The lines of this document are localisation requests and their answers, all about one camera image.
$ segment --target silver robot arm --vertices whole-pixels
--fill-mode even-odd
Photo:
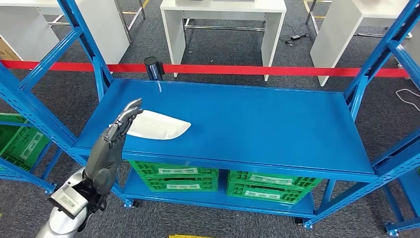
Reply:
[[[85,168],[74,173],[48,199],[54,208],[36,238],[78,238],[93,213],[106,209],[106,197],[115,183],[128,129],[140,108],[136,99],[97,139]]]

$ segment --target shelf caster wheel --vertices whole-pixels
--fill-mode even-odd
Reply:
[[[398,233],[398,231],[393,230],[393,231],[388,231],[388,235],[390,237],[398,237],[400,234]]]
[[[133,207],[143,207],[143,200],[134,200],[133,201]]]
[[[385,232],[388,234],[388,236],[390,237],[398,237],[400,236],[400,234],[398,233],[398,231],[395,230],[388,230],[387,226],[392,225],[392,223],[386,223],[385,224]]]
[[[124,207],[125,208],[132,208],[133,207],[133,203],[132,202],[124,202]]]
[[[303,218],[295,217],[295,224],[298,224],[299,226],[303,226]]]
[[[50,190],[50,189],[44,190],[44,193],[45,194],[53,194],[55,191],[58,190],[57,183],[52,183],[52,185],[54,185],[54,189],[52,189],[52,190]]]

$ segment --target crate label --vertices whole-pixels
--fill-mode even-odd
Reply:
[[[40,133],[39,131],[35,134],[34,138],[32,138],[31,142],[29,142],[28,146],[26,146],[25,150],[20,154],[20,157],[24,160],[26,160],[31,152],[34,150],[34,148],[38,145],[38,142],[40,142],[41,138],[44,135]]]
[[[161,175],[173,175],[173,174],[193,175],[193,174],[198,174],[198,170],[197,170],[197,168],[187,168],[187,169],[163,169],[163,168],[159,168],[159,174],[161,174]]]
[[[253,191],[246,191],[245,196],[249,197],[259,197],[271,200],[280,200],[280,194],[271,194],[271,193],[263,193],[263,192],[253,192]]]
[[[269,182],[282,185],[293,185],[293,179],[291,178],[274,178],[261,175],[251,175],[250,180],[258,182]]]
[[[167,189],[201,189],[199,184],[167,184]]]

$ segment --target white cable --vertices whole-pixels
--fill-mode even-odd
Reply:
[[[407,104],[410,104],[410,105],[413,105],[416,109],[417,109],[417,111],[419,111],[420,112],[420,109],[414,104],[414,103],[411,103],[411,102],[408,102],[408,101],[405,101],[404,99],[402,99],[401,97],[400,97],[400,95],[398,94],[399,92],[401,92],[401,91],[409,91],[410,93],[412,93],[412,94],[414,94],[414,95],[416,95],[417,97],[419,97],[420,98],[420,95],[419,94],[417,94],[417,93],[414,93],[414,92],[412,92],[410,89],[407,89],[407,88],[403,88],[403,89],[400,89],[400,90],[397,90],[397,91],[395,91],[395,94],[397,94],[397,97],[401,100],[401,101],[403,101],[404,103],[407,103]]]

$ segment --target white table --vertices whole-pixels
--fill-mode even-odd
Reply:
[[[160,5],[172,64],[181,64],[185,50],[183,19],[265,21],[261,55],[263,66],[271,66],[286,13],[284,0],[213,1],[163,0]]]
[[[129,46],[114,0],[76,0],[106,63]],[[0,0],[0,37],[21,60],[40,61],[58,42],[43,14],[63,15],[57,0]]]
[[[333,0],[311,49],[314,66],[335,67],[359,26],[391,26],[407,2],[408,0]],[[416,43],[418,40],[420,36],[413,36],[410,44],[419,47],[419,43]],[[318,79],[321,86],[324,86],[328,76],[318,76]]]

